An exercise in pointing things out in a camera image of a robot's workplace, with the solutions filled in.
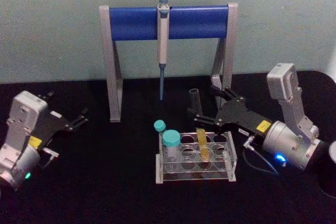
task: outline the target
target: black tabletop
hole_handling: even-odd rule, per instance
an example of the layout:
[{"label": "black tabletop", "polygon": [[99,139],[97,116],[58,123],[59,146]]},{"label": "black tabletop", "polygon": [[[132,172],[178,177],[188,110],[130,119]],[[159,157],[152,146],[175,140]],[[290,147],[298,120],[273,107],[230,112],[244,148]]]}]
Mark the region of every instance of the black tabletop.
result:
[{"label": "black tabletop", "polygon": [[[306,115],[320,129],[320,139],[336,140],[336,85],[319,72],[299,72]],[[2,223],[336,223],[336,200],[318,188],[315,175],[290,165],[280,176],[249,168],[243,161],[241,135],[234,134],[238,155],[237,182],[197,180],[155,184],[158,134],[163,119],[168,129],[194,131],[186,109],[188,91],[199,88],[203,114],[214,116],[209,77],[166,78],[164,101],[158,79],[125,80],[121,123],[109,122],[105,81],[20,83],[0,85],[0,143],[12,99],[23,90],[54,90],[49,107],[72,120],[84,108],[89,122],[77,132],[59,136],[49,147],[60,153],[49,167],[32,171],[15,193],[2,191]],[[246,97],[251,110],[282,120],[271,99],[266,74],[237,74],[233,90]],[[262,165],[254,154],[247,158]]]}]

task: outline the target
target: teal cap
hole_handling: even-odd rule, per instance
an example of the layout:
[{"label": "teal cap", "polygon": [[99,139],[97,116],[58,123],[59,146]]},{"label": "teal cap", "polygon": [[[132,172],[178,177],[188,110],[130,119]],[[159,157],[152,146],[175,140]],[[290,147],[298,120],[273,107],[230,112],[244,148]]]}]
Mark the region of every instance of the teal cap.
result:
[{"label": "teal cap", "polygon": [[161,132],[161,131],[164,131],[166,129],[166,125],[162,120],[157,120],[154,123],[154,128],[157,132]]},{"label": "teal cap", "polygon": [[163,144],[167,147],[178,146],[181,143],[180,134],[176,130],[168,130],[163,133]]}]

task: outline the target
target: pipette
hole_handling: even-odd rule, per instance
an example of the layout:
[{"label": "pipette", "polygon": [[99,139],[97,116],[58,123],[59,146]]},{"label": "pipette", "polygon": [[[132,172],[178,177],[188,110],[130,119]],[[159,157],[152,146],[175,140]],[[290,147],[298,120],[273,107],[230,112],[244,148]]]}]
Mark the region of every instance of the pipette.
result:
[{"label": "pipette", "polygon": [[169,39],[169,6],[168,0],[159,0],[157,5],[158,21],[157,21],[157,43],[158,53],[157,60],[160,67],[160,101],[163,100],[163,79],[164,69],[167,63],[167,45]]}]

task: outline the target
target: light green wall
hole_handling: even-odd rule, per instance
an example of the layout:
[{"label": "light green wall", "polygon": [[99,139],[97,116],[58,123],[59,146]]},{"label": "light green wall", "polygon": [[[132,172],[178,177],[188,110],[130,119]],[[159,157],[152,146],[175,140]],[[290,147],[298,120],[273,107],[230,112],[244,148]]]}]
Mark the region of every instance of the light green wall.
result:
[{"label": "light green wall", "polygon": [[[158,0],[0,0],[0,82],[104,78],[99,5]],[[324,70],[336,44],[336,0],[170,0],[170,5],[238,2],[235,72],[277,62]],[[157,77],[155,41],[119,42],[123,76]],[[171,40],[167,76],[209,74],[216,40]]]}]

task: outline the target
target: robotic arm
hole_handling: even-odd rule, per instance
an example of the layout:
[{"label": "robotic arm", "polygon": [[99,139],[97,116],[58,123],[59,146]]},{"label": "robotic arm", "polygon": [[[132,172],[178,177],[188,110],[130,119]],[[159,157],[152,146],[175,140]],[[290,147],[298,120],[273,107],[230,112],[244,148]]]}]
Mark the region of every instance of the robotic arm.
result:
[{"label": "robotic arm", "polygon": [[221,134],[237,131],[251,142],[271,154],[281,154],[285,162],[318,174],[320,188],[336,197],[336,142],[329,145],[317,139],[319,129],[305,116],[301,100],[302,89],[293,64],[277,64],[267,75],[269,91],[282,106],[285,123],[273,122],[245,107],[245,98],[229,87],[224,90],[212,86],[213,95],[224,98],[226,103],[218,110],[216,118],[195,113],[196,127],[213,128]]},{"label": "robotic arm", "polygon": [[14,190],[25,180],[26,175],[39,163],[40,152],[50,155],[48,164],[58,153],[46,146],[56,132],[74,131],[88,119],[86,109],[72,122],[61,114],[49,110],[47,101],[52,93],[37,97],[23,91],[13,99],[7,120],[8,132],[0,149],[0,184]]}]

